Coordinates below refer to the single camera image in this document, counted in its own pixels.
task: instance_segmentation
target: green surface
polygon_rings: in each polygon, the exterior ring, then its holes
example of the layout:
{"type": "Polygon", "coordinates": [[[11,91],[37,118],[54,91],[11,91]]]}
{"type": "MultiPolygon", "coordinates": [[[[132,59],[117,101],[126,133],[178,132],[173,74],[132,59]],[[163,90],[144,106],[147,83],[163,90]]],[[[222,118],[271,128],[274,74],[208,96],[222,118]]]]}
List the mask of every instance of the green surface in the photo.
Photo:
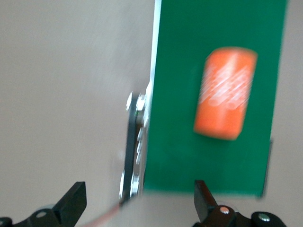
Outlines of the green surface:
{"type": "Polygon", "coordinates": [[[262,195],[285,8],[285,0],[162,0],[146,190],[193,192],[202,179],[212,192],[262,195]],[[236,141],[193,132],[205,59],[224,46],[258,53],[236,141]]]}

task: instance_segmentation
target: orange cylinder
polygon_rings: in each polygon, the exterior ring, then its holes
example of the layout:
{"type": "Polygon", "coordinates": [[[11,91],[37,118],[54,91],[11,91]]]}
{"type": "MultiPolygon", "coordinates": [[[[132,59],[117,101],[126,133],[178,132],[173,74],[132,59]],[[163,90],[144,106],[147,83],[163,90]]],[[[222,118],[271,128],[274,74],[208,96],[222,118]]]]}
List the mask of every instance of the orange cylinder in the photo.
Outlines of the orange cylinder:
{"type": "Polygon", "coordinates": [[[243,128],[257,54],[249,49],[224,47],[206,59],[194,131],[235,140],[243,128]]]}

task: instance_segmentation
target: beige background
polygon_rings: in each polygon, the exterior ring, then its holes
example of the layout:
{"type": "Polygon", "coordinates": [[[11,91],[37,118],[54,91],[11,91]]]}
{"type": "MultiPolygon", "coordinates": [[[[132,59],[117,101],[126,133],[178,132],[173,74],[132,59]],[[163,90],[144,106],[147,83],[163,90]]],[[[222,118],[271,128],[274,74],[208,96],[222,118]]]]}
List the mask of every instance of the beige background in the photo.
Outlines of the beige background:
{"type": "MultiPolygon", "coordinates": [[[[0,217],[15,222],[86,181],[84,224],[118,201],[131,91],[149,81],[154,0],[0,0],[0,217]]],[[[242,214],[303,221],[303,1],[289,1],[265,198],[242,214]]],[[[193,196],[136,198],[105,226],[190,227],[193,196]]]]}

